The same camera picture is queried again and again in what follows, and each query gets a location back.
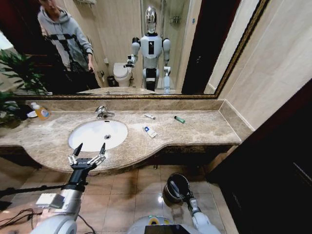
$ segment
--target gold mirror frame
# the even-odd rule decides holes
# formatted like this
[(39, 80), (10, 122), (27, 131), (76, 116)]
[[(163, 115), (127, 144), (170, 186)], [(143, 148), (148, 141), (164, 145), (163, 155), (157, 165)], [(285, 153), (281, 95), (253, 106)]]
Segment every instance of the gold mirror frame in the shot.
[(268, 2), (270, 0), (259, 0), (256, 9), (232, 55), (232, 58), (225, 69), (223, 76), (218, 84), (214, 94), (201, 94), (201, 95), (184, 95), (184, 94), (172, 94), (172, 95), (20, 95), (13, 96), (13, 100), (59, 100), (59, 99), (217, 99), (230, 77), (240, 55), (242, 54), (249, 38), (251, 37), (258, 21), (260, 20)]

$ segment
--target marble countertop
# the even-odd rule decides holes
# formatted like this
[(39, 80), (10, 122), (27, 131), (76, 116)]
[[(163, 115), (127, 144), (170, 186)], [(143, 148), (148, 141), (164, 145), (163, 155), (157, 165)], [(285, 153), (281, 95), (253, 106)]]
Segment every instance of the marble countertop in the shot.
[(98, 89), (91, 89), (79, 92), (79, 94), (93, 94), (93, 95), (140, 95), (140, 94), (154, 94), (154, 91), (142, 89), (142, 88), (134, 88), (134, 87), (105, 87)]
[[(238, 145), (240, 138), (219, 111), (112, 111), (116, 120), (128, 128), (127, 138), (107, 150), (107, 159), (93, 172), (112, 172), (135, 165), (169, 145)], [(155, 120), (145, 117), (149, 113)], [(185, 119), (182, 124), (174, 119)], [(72, 172), (67, 156), (73, 152), (68, 144), (71, 132), (81, 124), (95, 121), (94, 112), (57, 111), (47, 120), (29, 120), (23, 128), (1, 137), (1, 145), (20, 145), (38, 163), (57, 171)], [(143, 130), (149, 126), (157, 132), (150, 138)], [(96, 152), (80, 152), (79, 157), (94, 157)]]

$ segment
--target faucet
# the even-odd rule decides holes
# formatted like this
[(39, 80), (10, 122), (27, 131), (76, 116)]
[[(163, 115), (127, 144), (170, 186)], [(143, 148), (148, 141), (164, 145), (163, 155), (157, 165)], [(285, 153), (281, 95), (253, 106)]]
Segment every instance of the faucet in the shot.
[(105, 106), (97, 107), (95, 113), (97, 114), (97, 119), (101, 119), (102, 117), (113, 117), (113, 116), (115, 116), (114, 113), (107, 112)]

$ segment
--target mirror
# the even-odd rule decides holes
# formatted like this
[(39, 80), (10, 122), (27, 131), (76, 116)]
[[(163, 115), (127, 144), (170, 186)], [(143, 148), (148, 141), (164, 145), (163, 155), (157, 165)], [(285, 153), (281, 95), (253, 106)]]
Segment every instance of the mirror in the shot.
[(3, 0), (0, 90), (216, 98), (265, 2)]

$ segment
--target tiled floor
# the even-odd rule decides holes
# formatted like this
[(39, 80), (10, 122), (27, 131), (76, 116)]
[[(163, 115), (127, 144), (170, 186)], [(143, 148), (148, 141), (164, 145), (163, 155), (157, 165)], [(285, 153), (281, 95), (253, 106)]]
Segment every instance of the tiled floor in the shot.
[[(82, 198), (80, 215), (97, 231), (98, 234), (122, 234), (134, 223), (135, 220), (146, 215), (161, 215), (171, 219), (175, 223), (184, 223), (192, 226), (192, 219), (187, 205), (168, 206), (162, 199), (162, 189), (169, 175), (179, 172), (183, 173), (190, 182), (191, 190), (198, 200), (202, 212), (208, 215), (210, 221), (221, 231), (221, 233), (235, 233), (224, 227), (216, 200), (224, 201), (222, 193), (212, 193), (210, 184), (205, 181), (201, 168), (188, 168), (184, 166), (152, 166), (135, 169), (119, 175), (97, 175), (89, 176), (89, 185)], [(65, 183), (69, 174), (49, 171), (43, 169), (35, 171), (23, 188), (37, 187), (43, 184), (48, 186)], [(16, 215), (20, 210), (34, 208), (35, 202), (41, 192), (19, 194), (12, 200), (13, 204), (0, 214), (0, 220)], [(90, 229), (78, 218), (78, 233), (89, 232)], [(30, 222), (7, 227), (0, 230), (1, 234), (9, 231), (18, 231), (19, 234), (31, 231)]]

